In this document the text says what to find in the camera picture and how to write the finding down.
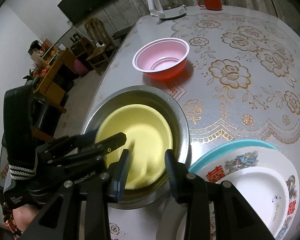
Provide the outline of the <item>person left hand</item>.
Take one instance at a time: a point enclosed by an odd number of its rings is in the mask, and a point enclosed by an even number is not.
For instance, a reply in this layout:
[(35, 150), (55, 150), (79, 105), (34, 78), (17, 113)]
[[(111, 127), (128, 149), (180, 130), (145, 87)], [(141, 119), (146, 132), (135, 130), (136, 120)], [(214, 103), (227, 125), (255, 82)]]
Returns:
[(23, 205), (13, 209), (12, 212), (16, 226), (21, 232), (24, 232), (39, 213), (39, 210), (30, 205)]

